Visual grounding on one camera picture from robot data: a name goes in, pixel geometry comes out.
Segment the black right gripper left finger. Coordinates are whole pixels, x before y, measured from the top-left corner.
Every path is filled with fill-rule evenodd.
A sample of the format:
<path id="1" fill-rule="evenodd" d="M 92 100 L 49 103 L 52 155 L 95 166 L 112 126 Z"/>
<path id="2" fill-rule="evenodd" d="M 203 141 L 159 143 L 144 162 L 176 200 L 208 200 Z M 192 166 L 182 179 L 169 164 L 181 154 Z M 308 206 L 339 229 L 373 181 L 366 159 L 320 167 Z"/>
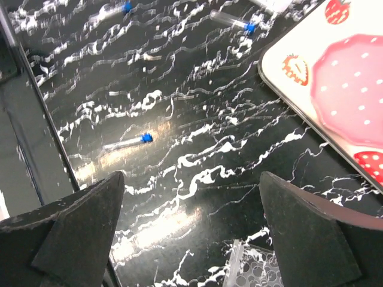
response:
<path id="1" fill-rule="evenodd" d="M 101 286 L 124 176 L 1 221 L 1 286 Z"/>

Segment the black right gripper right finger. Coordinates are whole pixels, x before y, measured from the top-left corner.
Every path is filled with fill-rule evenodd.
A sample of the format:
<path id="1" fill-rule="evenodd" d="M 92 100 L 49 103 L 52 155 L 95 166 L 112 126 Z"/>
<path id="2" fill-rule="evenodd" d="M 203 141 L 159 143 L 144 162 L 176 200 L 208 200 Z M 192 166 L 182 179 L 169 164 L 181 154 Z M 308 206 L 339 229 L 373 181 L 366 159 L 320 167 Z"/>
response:
<path id="1" fill-rule="evenodd" d="M 382 286 L 382 219 L 270 172 L 260 196 L 284 286 Z"/>

